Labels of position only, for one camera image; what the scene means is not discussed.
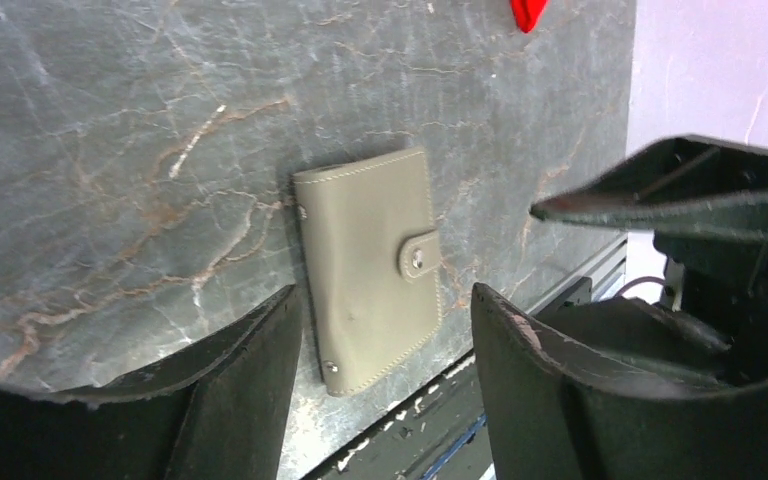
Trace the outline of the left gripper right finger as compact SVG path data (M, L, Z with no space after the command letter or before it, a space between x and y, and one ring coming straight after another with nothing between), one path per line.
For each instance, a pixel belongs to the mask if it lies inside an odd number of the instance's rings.
M700 320L613 298L471 322L500 479L768 479L768 377Z

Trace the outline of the red kung fu t-shirt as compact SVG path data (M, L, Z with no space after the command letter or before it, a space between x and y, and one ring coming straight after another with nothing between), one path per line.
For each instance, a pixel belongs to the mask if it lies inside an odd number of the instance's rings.
M534 30L549 0L510 0L516 26L523 33Z

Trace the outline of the aluminium frame rail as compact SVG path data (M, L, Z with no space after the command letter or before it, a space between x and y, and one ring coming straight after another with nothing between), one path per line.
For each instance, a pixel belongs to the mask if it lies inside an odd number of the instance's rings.
M615 293L621 286L626 274L628 256L628 235L621 234L611 239L583 263L566 274L554 285L545 290L535 300L526 304L525 311L537 314L550 303L560 299L562 294L581 279L591 281L590 297L585 300L598 301Z

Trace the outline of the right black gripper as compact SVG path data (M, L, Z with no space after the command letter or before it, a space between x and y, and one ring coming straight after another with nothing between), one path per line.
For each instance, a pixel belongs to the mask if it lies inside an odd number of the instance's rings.
M679 378L735 386L768 379L768 149L695 135L661 139L530 213L652 230L665 258L656 302L617 294L541 313L540 322Z

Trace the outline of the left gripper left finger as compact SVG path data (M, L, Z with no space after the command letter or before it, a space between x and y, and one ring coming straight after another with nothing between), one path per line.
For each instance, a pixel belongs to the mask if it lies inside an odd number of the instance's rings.
M108 385L0 384L0 479L273 479L301 336L288 285Z

